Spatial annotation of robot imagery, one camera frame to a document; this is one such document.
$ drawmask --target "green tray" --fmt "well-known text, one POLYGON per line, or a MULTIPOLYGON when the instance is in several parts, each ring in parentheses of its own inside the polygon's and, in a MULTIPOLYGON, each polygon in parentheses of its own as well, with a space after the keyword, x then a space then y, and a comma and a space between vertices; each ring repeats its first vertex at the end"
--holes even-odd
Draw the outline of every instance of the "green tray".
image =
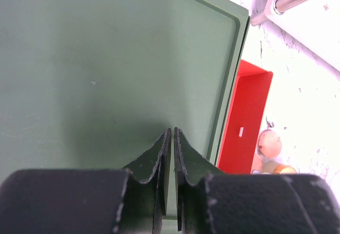
POLYGON ((121 168, 175 126, 215 163, 245 8, 228 0, 0 5, 0 182, 22 168, 121 168))

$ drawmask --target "marble countertop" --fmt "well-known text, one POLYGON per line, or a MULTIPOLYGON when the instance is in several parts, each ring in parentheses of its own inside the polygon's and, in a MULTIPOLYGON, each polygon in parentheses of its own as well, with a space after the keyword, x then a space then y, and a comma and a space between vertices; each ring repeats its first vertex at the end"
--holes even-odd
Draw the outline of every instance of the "marble countertop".
MULTIPOLYGON (((250 15, 267 2, 231 1, 250 15)), ((340 201, 340 72, 271 21, 249 28, 242 59, 274 73, 261 130, 268 120, 281 137, 275 160, 325 179, 340 201)))

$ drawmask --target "white marble surface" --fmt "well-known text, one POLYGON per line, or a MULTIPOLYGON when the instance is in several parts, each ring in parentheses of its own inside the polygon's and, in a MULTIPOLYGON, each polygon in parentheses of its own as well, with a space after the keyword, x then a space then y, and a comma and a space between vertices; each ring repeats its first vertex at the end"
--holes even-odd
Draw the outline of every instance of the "white marble surface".
MULTIPOLYGON (((251 15, 267 0, 231 1, 251 15)), ((322 177, 340 201, 340 72, 270 21, 249 28, 242 59, 274 73, 261 130, 267 117, 282 139, 276 161, 322 177)))

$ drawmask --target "red box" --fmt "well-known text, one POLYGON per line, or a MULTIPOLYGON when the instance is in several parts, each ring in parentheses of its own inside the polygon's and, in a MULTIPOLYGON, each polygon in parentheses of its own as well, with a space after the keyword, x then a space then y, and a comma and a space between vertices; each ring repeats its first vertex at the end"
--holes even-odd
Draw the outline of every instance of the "red box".
POLYGON ((272 72, 241 60, 217 162, 228 174, 250 174, 272 78, 272 72))

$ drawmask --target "red container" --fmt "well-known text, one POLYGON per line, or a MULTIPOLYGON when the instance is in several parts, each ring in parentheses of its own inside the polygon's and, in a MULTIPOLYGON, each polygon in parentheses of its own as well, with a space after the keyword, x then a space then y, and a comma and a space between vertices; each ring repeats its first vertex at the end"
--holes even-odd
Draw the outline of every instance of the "red container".
POLYGON ((228 174, 250 174, 272 77, 241 60, 217 162, 228 174))

